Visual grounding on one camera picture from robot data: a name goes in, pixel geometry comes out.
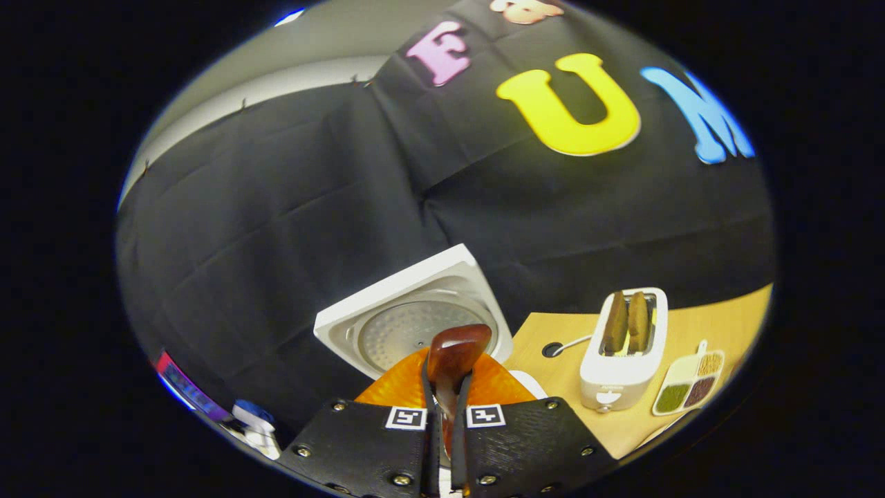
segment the screw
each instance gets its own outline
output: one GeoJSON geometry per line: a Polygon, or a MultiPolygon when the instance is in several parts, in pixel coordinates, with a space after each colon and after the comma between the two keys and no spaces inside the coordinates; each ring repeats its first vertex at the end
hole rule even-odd
{"type": "Polygon", "coordinates": [[[404,474],[399,474],[393,478],[393,483],[397,486],[409,486],[412,483],[412,478],[404,474]]]}

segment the foam letter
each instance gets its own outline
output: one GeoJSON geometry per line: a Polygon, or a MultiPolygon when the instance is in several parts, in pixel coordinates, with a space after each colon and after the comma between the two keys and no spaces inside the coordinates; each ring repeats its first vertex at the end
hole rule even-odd
{"type": "Polygon", "coordinates": [[[716,133],[731,155],[737,156],[740,151],[743,157],[751,158],[756,153],[750,146],[750,140],[737,125],[728,109],[691,74],[686,73],[697,93],[675,76],[659,67],[645,67],[640,74],[648,81],[655,83],[670,95],[679,106],[685,119],[697,137],[695,153],[706,164],[715,164],[726,159],[725,150],[717,142],[710,129],[716,133]]]}
{"type": "Polygon", "coordinates": [[[578,74],[605,104],[608,114],[595,124],[581,124],[550,88],[550,74],[533,69],[501,83],[497,95],[511,100],[545,145],[572,156],[592,156],[629,144],[639,134],[639,112],[602,68],[602,59],[588,53],[565,56],[556,67],[578,74]]]}
{"type": "Polygon", "coordinates": [[[451,34],[460,28],[461,25],[454,21],[441,22],[405,53],[408,57],[418,58],[434,74],[434,85],[437,87],[443,86],[470,66],[469,58],[454,58],[449,53],[467,50],[464,40],[451,34]]]}
{"type": "Polygon", "coordinates": [[[538,0],[495,0],[489,8],[495,12],[503,12],[504,19],[515,24],[535,24],[547,16],[561,16],[565,13],[556,5],[538,0]]]}

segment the orange object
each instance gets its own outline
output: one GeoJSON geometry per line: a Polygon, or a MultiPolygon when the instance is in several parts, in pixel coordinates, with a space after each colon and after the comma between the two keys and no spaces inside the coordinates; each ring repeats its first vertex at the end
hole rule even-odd
{"type": "MultiPolygon", "coordinates": [[[[354,401],[386,407],[426,408],[421,369],[429,350],[425,347],[400,360],[354,401]]],[[[534,400],[528,389],[488,354],[483,353],[474,364],[468,405],[508,405],[534,400]]]]}
{"type": "Polygon", "coordinates": [[[430,348],[425,347],[409,354],[372,382],[354,401],[385,407],[427,408],[421,369],[429,351],[430,348]]]}

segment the green spice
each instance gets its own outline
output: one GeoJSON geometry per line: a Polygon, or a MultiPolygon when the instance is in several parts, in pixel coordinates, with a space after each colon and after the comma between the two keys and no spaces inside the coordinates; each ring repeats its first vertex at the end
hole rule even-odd
{"type": "Polygon", "coordinates": [[[655,408],[659,412],[673,411],[682,404],[682,400],[685,399],[685,395],[688,393],[688,384],[669,385],[661,393],[658,405],[655,408]]]}

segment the wooden board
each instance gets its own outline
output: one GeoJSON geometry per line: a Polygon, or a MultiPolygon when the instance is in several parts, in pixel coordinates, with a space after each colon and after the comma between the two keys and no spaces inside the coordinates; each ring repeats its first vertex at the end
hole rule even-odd
{"type": "Polygon", "coordinates": [[[651,414],[651,405],[673,360],[695,353],[698,343],[707,339],[708,350],[725,352],[725,366],[720,380],[713,387],[713,395],[731,378],[735,365],[743,360],[765,318],[771,289],[769,284],[733,300],[670,310],[661,366],[643,397],[630,409],[600,414],[581,405],[578,370],[589,341],[567,348],[556,358],[541,354],[544,346],[551,342],[565,344],[592,334],[599,315],[531,314],[513,337],[513,354],[504,366],[508,370],[528,373],[549,396],[565,399],[609,453],[614,458],[621,458],[639,447],[652,433],[684,415],[651,414]]]}

